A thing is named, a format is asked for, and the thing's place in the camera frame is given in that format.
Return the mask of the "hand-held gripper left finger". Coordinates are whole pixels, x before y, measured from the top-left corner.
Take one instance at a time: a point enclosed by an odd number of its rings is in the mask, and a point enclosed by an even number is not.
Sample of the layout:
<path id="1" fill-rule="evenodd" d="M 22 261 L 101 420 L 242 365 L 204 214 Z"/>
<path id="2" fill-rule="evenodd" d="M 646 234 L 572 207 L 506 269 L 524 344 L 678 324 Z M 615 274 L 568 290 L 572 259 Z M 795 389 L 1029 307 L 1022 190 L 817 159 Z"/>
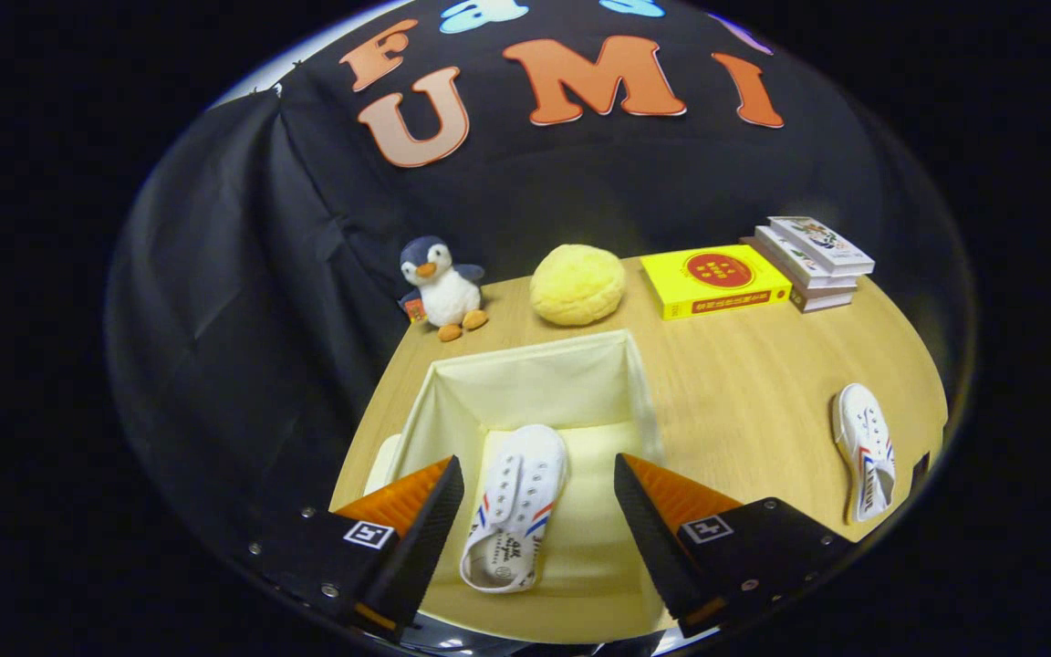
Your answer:
<path id="1" fill-rule="evenodd" d="M 304 510 L 268 523 L 250 546 L 251 562 L 318 616 L 398 640 L 462 502 L 462 465 L 451 454 L 338 510 Z"/>

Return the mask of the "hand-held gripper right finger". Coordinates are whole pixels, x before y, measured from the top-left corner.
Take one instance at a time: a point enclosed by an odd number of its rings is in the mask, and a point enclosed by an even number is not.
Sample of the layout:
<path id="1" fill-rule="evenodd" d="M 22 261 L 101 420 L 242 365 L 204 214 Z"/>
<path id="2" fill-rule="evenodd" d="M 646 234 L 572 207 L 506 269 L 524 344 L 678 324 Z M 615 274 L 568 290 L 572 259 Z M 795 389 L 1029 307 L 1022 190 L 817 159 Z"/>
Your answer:
<path id="1" fill-rule="evenodd" d="M 687 639 L 763 619 L 856 550 L 783 499 L 741 504 L 634 454 L 617 454 L 614 494 L 651 582 Z"/>

